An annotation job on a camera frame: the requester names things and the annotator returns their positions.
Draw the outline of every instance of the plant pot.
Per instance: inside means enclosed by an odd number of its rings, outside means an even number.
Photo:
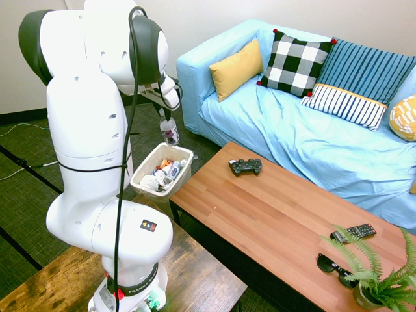
[[[361,284],[359,283],[355,288],[354,292],[352,293],[354,296],[354,300],[357,302],[357,304],[366,310],[375,310],[383,307],[383,304],[377,304],[373,301],[370,301],[364,294],[363,290],[361,289]]]

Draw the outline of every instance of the sofa cover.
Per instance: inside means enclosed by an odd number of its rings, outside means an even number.
[[[389,127],[394,104],[416,94],[411,70],[377,131],[300,105],[300,97],[256,84],[267,68],[273,29],[299,40],[331,38],[250,19],[177,60],[185,127],[224,146],[230,140],[331,193],[416,234],[416,143]],[[218,102],[209,66],[257,38],[263,73]]]

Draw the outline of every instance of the sunglasses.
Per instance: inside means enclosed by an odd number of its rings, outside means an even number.
[[[326,272],[330,273],[334,270],[338,271],[338,279],[345,287],[348,288],[354,288],[358,285],[358,281],[347,281],[345,278],[348,275],[351,275],[352,273],[341,268],[339,265],[337,265],[335,262],[333,262],[330,258],[326,257],[325,255],[322,255],[321,253],[317,257],[317,263],[318,267]]]

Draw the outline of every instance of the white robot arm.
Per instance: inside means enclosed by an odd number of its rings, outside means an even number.
[[[46,224],[68,244],[103,256],[109,275],[89,311],[115,311],[116,297],[119,311],[158,311],[167,285],[159,260],[172,243],[172,223],[145,205],[122,200],[120,208],[116,196],[123,175],[128,186],[133,162],[119,89],[156,87],[164,106],[177,109],[175,83],[165,72],[168,46],[160,27],[133,0],[86,0],[84,7],[33,12],[19,30],[23,56],[47,85],[49,126],[64,181]]]

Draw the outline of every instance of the blue striped pillow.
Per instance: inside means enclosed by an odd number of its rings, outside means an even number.
[[[416,64],[407,57],[337,39],[317,83],[388,105]]]

